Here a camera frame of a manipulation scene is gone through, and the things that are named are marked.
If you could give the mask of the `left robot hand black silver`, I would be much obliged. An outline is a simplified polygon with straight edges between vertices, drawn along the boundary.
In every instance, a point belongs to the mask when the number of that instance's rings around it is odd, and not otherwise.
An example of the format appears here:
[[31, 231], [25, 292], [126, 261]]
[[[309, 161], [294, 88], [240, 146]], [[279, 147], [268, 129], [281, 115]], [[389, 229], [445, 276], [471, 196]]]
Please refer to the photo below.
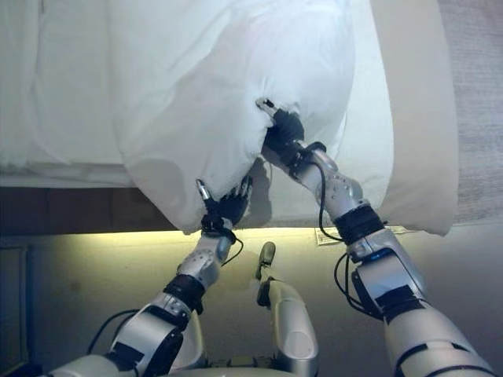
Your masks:
[[222, 224], [225, 219], [232, 225], [236, 225], [244, 216], [251, 196], [252, 185], [252, 177], [246, 175], [239, 185], [232, 188], [220, 200], [215, 200], [204, 182], [201, 179], [196, 179], [196, 186], [206, 208], [201, 225], [204, 228], [217, 227], [217, 224]]

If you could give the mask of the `right robot hand black silver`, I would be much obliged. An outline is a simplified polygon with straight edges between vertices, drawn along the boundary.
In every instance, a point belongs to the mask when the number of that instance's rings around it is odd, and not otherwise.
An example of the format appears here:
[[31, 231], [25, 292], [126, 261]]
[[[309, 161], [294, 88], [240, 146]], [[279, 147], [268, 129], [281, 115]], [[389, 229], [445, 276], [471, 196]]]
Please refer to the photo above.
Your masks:
[[286, 156], [296, 149], [296, 142], [304, 140], [304, 128], [299, 117], [276, 106], [269, 98], [255, 101], [256, 107], [265, 112], [272, 122], [267, 129], [264, 146], [278, 156]]

